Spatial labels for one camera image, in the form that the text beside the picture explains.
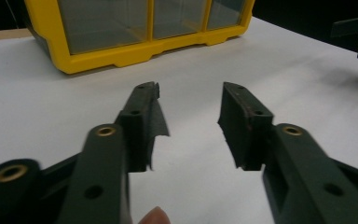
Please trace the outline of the white board sheet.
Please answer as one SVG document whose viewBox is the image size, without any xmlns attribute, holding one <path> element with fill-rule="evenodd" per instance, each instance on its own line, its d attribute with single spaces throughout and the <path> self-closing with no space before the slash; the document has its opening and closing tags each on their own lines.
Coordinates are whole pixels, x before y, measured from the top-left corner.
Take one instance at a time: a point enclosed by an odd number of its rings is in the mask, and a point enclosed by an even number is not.
<svg viewBox="0 0 358 224">
<path fill-rule="evenodd" d="M 31 158 L 47 167 L 76 154 L 147 81 L 160 86 L 169 134 L 156 141 L 152 169 L 131 176 L 134 219 L 160 207 L 172 224 L 273 224 L 262 175 L 235 166 L 218 125 L 225 82 L 358 167 L 356 55 L 257 19 L 219 45 L 78 76 L 57 70 L 31 37 L 0 40 L 0 163 Z"/>
</svg>

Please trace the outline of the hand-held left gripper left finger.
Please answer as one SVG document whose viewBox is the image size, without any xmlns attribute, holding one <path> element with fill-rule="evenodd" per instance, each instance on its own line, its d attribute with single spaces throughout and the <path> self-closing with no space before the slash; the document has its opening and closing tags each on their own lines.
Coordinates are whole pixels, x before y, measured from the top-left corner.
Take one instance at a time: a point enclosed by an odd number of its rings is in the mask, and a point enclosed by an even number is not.
<svg viewBox="0 0 358 224">
<path fill-rule="evenodd" d="M 131 173 L 152 168 L 155 138 L 170 135 L 158 98 L 157 82 L 136 86 L 115 120 L 125 134 Z"/>
</svg>

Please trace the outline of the yellow black organizer cabinet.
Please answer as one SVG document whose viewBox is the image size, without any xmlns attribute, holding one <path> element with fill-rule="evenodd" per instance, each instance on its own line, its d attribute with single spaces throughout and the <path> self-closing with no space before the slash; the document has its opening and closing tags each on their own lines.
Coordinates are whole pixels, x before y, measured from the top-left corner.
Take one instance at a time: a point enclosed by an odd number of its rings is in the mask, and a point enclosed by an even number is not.
<svg viewBox="0 0 358 224">
<path fill-rule="evenodd" d="M 143 63 L 167 50 L 194 45 L 211 46 L 220 44 L 231 37 L 242 35 L 248 29 L 255 0 L 246 0 L 241 21 L 238 25 L 201 31 L 154 40 L 152 21 L 147 21 L 147 40 L 92 52 L 72 54 L 69 51 L 58 0 L 23 0 L 34 37 L 47 52 L 55 67 L 72 75 L 106 66 L 124 67 Z"/>
</svg>

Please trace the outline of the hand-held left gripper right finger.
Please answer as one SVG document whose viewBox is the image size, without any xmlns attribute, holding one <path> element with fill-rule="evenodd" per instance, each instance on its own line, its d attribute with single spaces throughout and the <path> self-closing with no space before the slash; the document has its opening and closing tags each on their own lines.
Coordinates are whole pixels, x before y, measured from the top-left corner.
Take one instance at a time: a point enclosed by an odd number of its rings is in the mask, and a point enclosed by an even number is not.
<svg viewBox="0 0 358 224">
<path fill-rule="evenodd" d="M 218 124 L 237 168 L 260 171 L 273 114 L 245 87 L 225 82 Z"/>
</svg>

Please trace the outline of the grid of clear drawers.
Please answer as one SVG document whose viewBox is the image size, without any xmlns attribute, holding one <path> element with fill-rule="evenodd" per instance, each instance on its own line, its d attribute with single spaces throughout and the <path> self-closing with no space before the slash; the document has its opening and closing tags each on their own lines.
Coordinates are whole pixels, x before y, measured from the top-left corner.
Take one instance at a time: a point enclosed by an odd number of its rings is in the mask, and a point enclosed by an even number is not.
<svg viewBox="0 0 358 224">
<path fill-rule="evenodd" d="M 238 25 L 246 0 L 58 0 L 72 54 Z"/>
</svg>

